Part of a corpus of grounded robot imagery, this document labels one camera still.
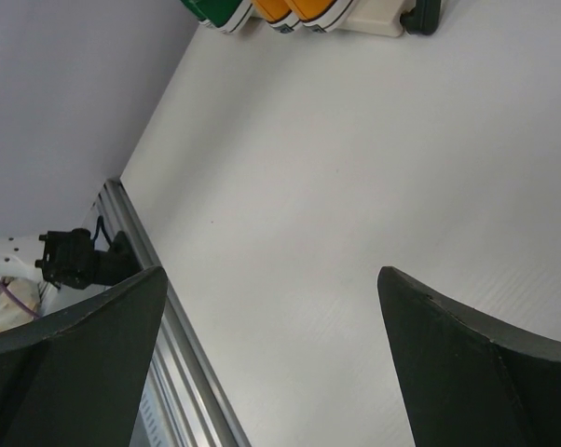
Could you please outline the green sneaker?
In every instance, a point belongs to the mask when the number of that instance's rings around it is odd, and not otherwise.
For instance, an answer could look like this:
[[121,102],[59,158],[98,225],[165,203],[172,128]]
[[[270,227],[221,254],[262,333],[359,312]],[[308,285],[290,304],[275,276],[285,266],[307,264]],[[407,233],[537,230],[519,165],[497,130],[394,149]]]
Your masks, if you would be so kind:
[[182,0],[201,25],[223,34],[234,34],[250,18],[250,0]]

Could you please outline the orange sneaker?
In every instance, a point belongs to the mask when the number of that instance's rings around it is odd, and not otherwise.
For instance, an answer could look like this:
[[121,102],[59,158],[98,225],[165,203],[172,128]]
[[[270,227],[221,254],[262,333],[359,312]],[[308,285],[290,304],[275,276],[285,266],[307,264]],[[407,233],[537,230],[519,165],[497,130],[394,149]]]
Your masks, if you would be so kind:
[[358,4],[357,0],[286,0],[302,24],[314,33],[336,29]]
[[302,22],[284,0],[252,0],[259,16],[276,32],[289,34]]

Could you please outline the aluminium mounting rail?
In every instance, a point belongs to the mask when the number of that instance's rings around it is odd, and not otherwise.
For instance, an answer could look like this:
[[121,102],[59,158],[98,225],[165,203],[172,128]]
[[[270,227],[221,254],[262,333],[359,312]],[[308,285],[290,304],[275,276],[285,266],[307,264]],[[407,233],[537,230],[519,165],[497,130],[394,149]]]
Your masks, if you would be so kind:
[[172,285],[131,443],[250,444]]

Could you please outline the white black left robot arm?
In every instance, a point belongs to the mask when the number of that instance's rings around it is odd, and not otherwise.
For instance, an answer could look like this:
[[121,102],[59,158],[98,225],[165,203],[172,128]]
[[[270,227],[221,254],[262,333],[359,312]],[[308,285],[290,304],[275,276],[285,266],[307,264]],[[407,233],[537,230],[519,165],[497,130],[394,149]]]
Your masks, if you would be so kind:
[[92,231],[0,237],[0,332],[41,318],[48,291],[112,287],[139,271],[126,234],[110,236],[102,219]]

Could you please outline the beige black shoe shelf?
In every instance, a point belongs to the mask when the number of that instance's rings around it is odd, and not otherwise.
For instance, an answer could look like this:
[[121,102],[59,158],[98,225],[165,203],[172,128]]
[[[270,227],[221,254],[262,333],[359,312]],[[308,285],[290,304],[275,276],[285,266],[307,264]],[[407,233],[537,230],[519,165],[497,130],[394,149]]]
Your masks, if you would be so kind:
[[338,29],[387,37],[399,37],[403,33],[432,35],[445,4],[446,1],[358,1]]

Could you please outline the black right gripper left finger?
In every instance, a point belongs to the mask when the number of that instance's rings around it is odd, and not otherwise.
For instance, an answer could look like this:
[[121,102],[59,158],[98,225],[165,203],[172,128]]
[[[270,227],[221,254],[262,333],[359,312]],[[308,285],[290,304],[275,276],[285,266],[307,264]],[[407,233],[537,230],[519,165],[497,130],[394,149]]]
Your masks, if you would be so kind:
[[163,268],[0,333],[0,446],[127,446],[167,298]]

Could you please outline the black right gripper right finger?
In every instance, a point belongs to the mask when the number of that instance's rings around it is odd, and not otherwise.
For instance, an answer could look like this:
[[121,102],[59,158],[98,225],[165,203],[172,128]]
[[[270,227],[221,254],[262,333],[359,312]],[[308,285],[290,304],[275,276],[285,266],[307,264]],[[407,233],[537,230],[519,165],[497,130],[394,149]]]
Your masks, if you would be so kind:
[[417,446],[561,446],[561,342],[394,267],[377,290]]

